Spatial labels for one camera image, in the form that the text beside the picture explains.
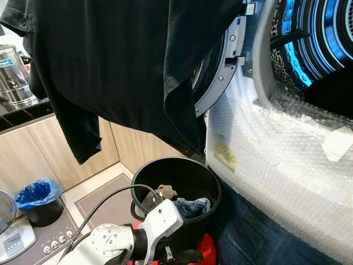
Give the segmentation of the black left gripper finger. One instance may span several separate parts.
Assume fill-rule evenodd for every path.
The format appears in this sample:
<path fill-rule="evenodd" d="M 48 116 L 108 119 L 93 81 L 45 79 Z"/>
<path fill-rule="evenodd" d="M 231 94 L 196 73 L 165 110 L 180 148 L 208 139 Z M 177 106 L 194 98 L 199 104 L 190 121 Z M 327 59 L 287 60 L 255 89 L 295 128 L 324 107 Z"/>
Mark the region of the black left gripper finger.
<path fill-rule="evenodd" d="M 183 250 L 173 254 L 169 260 L 169 265 L 190 265 L 192 263 L 201 263 L 204 255 L 199 250 Z"/>

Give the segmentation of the light wood cabinet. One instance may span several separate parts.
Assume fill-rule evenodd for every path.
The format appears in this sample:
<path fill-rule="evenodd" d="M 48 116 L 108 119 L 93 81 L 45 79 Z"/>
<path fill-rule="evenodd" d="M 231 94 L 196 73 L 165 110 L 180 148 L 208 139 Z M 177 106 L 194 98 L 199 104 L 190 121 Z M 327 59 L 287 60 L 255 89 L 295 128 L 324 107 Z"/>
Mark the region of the light wood cabinet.
<path fill-rule="evenodd" d="M 103 149 L 79 164 L 53 114 L 0 132 L 0 189 L 17 194 L 37 179 L 58 181 L 69 190 L 120 163 L 134 173 L 159 157 L 181 152 L 152 134 L 99 119 Z"/>

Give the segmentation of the grey power strip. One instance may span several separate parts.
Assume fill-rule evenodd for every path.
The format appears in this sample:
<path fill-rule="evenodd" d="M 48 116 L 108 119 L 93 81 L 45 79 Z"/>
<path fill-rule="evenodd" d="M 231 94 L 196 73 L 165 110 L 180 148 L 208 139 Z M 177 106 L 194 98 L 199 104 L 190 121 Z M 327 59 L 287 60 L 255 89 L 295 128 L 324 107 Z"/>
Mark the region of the grey power strip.
<path fill-rule="evenodd" d="M 35 265 L 42 265 L 50 260 L 56 254 L 61 254 L 66 249 L 69 240 L 73 239 L 79 233 L 77 225 L 73 218 L 63 213 L 55 222 L 45 227 L 34 227 L 34 233 L 37 237 L 33 247 L 38 247 L 34 251 L 35 257 L 39 260 Z"/>

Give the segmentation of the bubble-wrapped white washing machine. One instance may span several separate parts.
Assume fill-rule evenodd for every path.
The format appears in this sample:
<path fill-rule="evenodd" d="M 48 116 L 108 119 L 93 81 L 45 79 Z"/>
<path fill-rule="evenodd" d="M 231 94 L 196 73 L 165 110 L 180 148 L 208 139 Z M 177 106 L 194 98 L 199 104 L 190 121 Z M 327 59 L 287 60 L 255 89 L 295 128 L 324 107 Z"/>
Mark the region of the bubble-wrapped white washing machine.
<path fill-rule="evenodd" d="M 260 0 L 250 66 L 236 70 L 207 111 L 205 162 L 219 179 L 293 235 L 343 265 L 352 265 L 350 193 L 352 146 L 338 162 L 321 149 L 345 117 L 305 103 L 275 81 L 270 31 L 276 0 Z M 234 171 L 214 157 L 224 141 L 237 159 Z"/>

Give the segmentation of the red plastic stool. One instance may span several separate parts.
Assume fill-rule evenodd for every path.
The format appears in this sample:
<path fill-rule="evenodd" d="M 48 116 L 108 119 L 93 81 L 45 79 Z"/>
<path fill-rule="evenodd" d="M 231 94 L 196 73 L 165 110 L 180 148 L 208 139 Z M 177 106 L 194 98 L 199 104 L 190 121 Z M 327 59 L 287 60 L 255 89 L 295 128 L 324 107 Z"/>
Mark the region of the red plastic stool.
<path fill-rule="evenodd" d="M 192 263 L 190 265 L 217 265 L 217 251 L 212 237 L 197 228 L 193 230 L 189 228 L 189 223 L 184 220 L 183 225 L 171 236 L 165 237 L 159 243 L 169 243 L 172 252 L 177 253 L 183 250 L 199 250 L 204 256 L 201 263 Z M 149 265 L 157 265 L 156 256 Z"/>

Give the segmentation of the black hanging garment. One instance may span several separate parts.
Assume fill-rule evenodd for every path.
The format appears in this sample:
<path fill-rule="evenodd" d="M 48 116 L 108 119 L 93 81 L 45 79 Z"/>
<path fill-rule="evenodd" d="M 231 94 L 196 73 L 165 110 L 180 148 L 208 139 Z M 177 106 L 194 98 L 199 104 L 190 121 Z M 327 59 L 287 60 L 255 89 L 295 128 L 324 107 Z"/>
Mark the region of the black hanging garment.
<path fill-rule="evenodd" d="M 79 164 L 101 151 L 99 119 L 205 152 L 191 76 L 242 0 L 8 0 L 30 89 L 48 97 Z"/>

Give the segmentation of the grey-brown floor mat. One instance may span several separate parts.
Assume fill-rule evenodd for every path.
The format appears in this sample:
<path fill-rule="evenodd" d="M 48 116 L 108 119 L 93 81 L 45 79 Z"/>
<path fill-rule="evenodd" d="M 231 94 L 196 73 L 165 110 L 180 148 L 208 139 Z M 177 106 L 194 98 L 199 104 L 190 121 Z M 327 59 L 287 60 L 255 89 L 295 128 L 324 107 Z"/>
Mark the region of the grey-brown floor mat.
<path fill-rule="evenodd" d="M 126 174 L 121 173 L 81 197 L 74 202 L 73 205 L 75 205 L 81 217 L 87 217 L 93 211 L 93 208 L 95 208 L 99 202 L 103 201 L 104 197 L 119 188 L 129 186 L 129 184 L 131 184 L 131 180 Z M 127 223 L 135 224 L 137 220 L 133 217 L 129 209 L 132 201 L 130 190 L 118 192 L 99 207 L 86 224 L 86 227 L 92 230 L 104 223 L 112 223 L 115 225 L 124 225 Z"/>

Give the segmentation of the black bin with blue bag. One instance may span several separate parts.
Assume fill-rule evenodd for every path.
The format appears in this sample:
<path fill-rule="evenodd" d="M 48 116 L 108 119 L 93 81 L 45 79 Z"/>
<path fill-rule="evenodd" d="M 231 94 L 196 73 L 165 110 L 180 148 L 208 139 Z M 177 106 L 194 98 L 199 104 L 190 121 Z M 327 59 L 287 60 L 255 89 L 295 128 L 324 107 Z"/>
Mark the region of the black bin with blue bag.
<path fill-rule="evenodd" d="M 61 184 L 53 179 L 43 178 L 21 189 L 14 201 L 33 227 L 46 227 L 63 214 L 63 205 L 60 202 L 62 193 Z"/>

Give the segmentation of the brown crumpled cloth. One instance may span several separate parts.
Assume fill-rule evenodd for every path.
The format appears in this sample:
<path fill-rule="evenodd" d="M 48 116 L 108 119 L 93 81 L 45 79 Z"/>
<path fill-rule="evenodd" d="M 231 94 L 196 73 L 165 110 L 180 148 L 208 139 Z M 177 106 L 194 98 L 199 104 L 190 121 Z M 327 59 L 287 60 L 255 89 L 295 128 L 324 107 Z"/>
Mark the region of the brown crumpled cloth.
<path fill-rule="evenodd" d="M 178 193 L 173 189 L 171 185 L 159 185 L 154 190 L 162 199 L 173 201 L 178 197 Z"/>

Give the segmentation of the black plastic bucket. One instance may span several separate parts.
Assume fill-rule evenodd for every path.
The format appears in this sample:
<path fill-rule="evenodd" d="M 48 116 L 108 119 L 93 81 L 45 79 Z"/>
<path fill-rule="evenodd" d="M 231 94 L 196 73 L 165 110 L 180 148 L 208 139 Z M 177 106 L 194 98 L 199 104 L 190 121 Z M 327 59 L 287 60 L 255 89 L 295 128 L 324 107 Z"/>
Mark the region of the black plastic bucket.
<path fill-rule="evenodd" d="M 186 157 L 162 157 L 147 162 L 134 175 L 132 184 L 143 184 L 156 190 L 161 184 L 172 186 L 179 197 L 188 201 L 206 198 L 210 209 L 184 224 L 170 236 L 172 249 L 196 249 L 221 204 L 220 179 L 212 170 Z"/>

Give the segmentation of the black crumpled cloth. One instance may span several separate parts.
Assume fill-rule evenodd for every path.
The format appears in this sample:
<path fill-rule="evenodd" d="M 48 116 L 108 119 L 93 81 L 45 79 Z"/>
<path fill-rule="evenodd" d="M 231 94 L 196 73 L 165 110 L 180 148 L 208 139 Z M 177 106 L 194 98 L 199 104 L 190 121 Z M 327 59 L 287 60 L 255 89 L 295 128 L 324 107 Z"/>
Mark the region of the black crumpled cloth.
<path fill-rule="evenodd" d="M 307 103 L 342 116 L 353 114 L 353 67 L 333 71 L 314 81 L 304 93 Z"/>

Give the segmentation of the yellow washer label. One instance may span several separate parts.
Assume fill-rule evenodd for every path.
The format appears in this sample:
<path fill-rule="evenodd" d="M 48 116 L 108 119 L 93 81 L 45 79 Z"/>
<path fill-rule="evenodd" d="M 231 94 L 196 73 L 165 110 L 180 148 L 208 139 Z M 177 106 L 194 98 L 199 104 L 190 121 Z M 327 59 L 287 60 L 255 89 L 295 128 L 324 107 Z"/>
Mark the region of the yellow washer label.
<path fill-rule="evenodd" d="M 237 159 L 234 155 L 234 151 L 224 143 L 224 141 L 218 141 L 214 144 L 214 157 L 227 169 L 234 171 L 237 166 Z"/>

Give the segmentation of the stainless steel urn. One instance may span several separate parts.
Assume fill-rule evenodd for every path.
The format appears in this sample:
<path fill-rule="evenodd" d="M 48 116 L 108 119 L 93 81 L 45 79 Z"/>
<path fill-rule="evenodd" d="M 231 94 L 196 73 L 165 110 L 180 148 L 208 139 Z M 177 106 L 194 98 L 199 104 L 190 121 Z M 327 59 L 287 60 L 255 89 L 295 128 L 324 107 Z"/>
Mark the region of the stainless steel urn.
<path fill-rule="evenodd" d="M 29 73 L 14 45 L 0 45 L 0 104 L 12 112 L 38 104 Z"/>

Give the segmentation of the white flat device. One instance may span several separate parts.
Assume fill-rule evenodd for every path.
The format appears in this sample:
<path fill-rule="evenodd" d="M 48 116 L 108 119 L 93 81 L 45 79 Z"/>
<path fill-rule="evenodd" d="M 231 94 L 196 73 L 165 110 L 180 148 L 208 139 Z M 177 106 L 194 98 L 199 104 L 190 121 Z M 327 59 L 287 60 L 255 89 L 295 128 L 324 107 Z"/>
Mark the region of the white flat device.
<path fill-rule="evenodd" d="M 26 217 L 15 220 L 0 233 L 0 264 L 8 263 L 23 254 L 36 240 L 34 229 Z"/>

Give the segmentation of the black counter top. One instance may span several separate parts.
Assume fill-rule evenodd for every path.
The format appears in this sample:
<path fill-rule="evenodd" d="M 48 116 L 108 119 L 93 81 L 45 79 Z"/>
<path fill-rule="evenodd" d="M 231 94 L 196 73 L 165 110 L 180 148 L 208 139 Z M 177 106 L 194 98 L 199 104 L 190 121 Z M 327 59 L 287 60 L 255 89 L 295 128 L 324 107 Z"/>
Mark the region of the black counter top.
<path fill-rule="evenodd" d="M 21 109 L 11 109 L 9 106 L 0 104 L 0 132 L 13 129 L 53 113 L 54 111 L 48 99 Z"/>

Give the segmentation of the beige tape piece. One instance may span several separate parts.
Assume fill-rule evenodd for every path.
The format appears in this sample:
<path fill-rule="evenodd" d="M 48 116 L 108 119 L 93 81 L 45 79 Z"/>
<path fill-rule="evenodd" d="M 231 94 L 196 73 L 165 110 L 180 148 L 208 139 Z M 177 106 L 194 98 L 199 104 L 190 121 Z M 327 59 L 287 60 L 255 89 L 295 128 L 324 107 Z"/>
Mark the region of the beige tape piece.
<path fill-rule="evenodd" d="M 353 145 L 353 132 L 350 127 L 343 126 L 328 133 L 321 144 L 326 158 L 330 162 L 338 162 Z"/>

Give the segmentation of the grey round washer door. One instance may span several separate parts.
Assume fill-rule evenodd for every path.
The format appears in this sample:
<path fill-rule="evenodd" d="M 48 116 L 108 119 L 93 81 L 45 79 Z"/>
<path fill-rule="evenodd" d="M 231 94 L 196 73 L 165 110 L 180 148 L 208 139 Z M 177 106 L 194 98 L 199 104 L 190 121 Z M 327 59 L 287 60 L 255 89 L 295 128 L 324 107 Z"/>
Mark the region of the grey round washer door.
<path fill-rule="evenodd" d="M 238 68 L 252 64 L 250 54 L 261 1 L 240 2 L 244 6 L 242 14 L 232 20 L 192 74 L 192 96 L 197 117 L 204 116 L 214 106 Z"/>

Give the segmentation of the blue denim jeans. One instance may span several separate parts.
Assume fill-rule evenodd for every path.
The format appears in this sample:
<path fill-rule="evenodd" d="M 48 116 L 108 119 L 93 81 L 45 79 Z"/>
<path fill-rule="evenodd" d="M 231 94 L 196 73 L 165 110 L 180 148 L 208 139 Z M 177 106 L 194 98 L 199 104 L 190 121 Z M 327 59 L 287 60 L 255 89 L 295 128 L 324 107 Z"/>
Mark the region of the blue denim jeans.
<path fill-rule="evenodd" d="M 177 198 L 173 203 L 183 219 L 197 219 L 207 214 L 211 209 L 211 203 L 208 198 L 199 198 L 194 201 Z"/>

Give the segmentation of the steel washer drum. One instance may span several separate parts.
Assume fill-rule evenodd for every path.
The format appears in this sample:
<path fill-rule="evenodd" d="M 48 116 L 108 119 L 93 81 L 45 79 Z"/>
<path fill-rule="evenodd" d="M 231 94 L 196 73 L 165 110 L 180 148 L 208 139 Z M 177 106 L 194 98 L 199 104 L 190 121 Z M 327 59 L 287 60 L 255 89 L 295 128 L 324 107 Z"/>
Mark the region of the steel washer drum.
<path fill-rule="evenodd" d="M 308 91 L 340 69 L 353 66 L 353 0 L 276 0 L 272 39 L 278 81 Z"/>

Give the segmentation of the dark blue wrap sheet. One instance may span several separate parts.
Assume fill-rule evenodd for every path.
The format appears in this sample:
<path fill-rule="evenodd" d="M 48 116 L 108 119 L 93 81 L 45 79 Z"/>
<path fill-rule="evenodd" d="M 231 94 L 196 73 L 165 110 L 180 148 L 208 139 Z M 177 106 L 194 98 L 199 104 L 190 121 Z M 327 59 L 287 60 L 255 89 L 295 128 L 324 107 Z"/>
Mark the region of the dark blue wrap sheet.
<path fill-rule="evenodd" d="M 287 231 L 220 180 L 208 232 L 219 265 L 343 265 Z"/>

